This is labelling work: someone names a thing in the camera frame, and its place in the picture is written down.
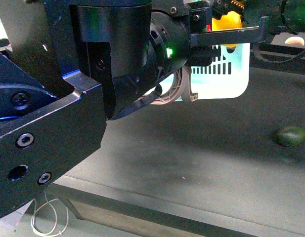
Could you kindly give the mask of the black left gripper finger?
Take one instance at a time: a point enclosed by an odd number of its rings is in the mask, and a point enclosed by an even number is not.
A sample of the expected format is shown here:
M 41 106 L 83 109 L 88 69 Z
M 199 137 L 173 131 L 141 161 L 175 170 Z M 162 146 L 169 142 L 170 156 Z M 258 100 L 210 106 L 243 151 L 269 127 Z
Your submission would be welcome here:
M 269 17 L 264 16 L 260 18 L 259 25 L 255 27 L 191 34 L 190 46 L 205 47 L 208 45 L 263 42 L 268 23 Z

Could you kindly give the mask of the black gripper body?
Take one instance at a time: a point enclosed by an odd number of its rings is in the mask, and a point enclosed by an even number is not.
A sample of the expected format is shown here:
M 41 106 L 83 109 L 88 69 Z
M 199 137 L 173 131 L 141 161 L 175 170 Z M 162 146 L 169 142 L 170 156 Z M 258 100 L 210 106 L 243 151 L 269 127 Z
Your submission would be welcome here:
M 234 11 L 239 14 L 239 8 L 233 0 L 186 0 L 190 7 L 190 32 L 192 34 L 211 32 L 212 18 L 219 20 L 223 15 Z M 208 66 L 216 57 L 220 57 L 222 45 L 192 47 L 191 56 L 186 66 Z

